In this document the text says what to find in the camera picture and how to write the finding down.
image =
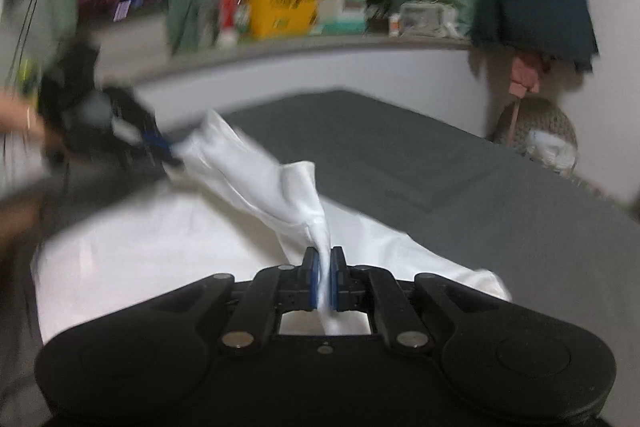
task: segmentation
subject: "bed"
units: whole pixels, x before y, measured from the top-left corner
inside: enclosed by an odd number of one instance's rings
[[[497,273],[517,304],[599,335],[618,363],[604,418],[636,424],[640,227],[622,211],[510,150],[354,92],[290,96],[226,119],[280,162],[315,162],[323,196],[456,263]],[[160,177],[152,168],[73,172],[46,236]],[[55,193],[59,183],[46,185]],[[18,246],[4,268],[12,278],[0,287],[5,427],[46,418],[30,373],[40,342],[29,277],[34,241]]]

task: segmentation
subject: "clutter on shelf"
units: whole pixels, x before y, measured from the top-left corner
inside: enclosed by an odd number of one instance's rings
[[[460,38],[458,10],[441,2],[405,2],[400,7],[400,32],[425,37]]]
[[[457,18],[455,7],[437,2],[405,3],[398,15],[391,0],[211,0],[200,7],[200,47],[366,32],[460,38]]]
[[[95,76],[131,76],[169,62],[168,0],[78,0],[77,33],[100,49]]]

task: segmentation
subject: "yellow box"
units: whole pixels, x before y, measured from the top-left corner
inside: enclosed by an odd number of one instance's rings
[[[249,0],[251,33],[257,39],[309,32],[318,0]]]

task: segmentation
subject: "white sheet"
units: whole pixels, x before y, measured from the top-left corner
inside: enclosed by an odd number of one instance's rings
[[[215,113],[178,153],[186,185],[161,182],[46,244],[32,267],[44,343],[213,273],[250,280],[265,267],[299,264],[308,245],[321,251],[321,295],[328,248],[339,245],[351,265],[385,267],[404,280],[437,273],[508,298],[491,272],[447,261],[404,233],[319,198],[313,164],[279,165]],[[327,334],[362,332],[362,317],[331,314],[327,299],[319,301]],[[305,333],[304,326],[287,323]]]

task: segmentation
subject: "pink object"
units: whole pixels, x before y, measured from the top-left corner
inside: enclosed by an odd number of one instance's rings
[[[511,126],[507,135],[507,147],[513,145],[513,134],[518,120],[520,110],[520,100],[525,97],[527,91],[540,92],[540,78],[548,71],[548,66],[538,52],[526,52],[516,50],[516,55],[511,63],[511,86],[509,93],[517,96],[518,99],[513,107],[511,115]]]
[[[220,30],[235,27],[234,16],[238,0],[220,0]]]

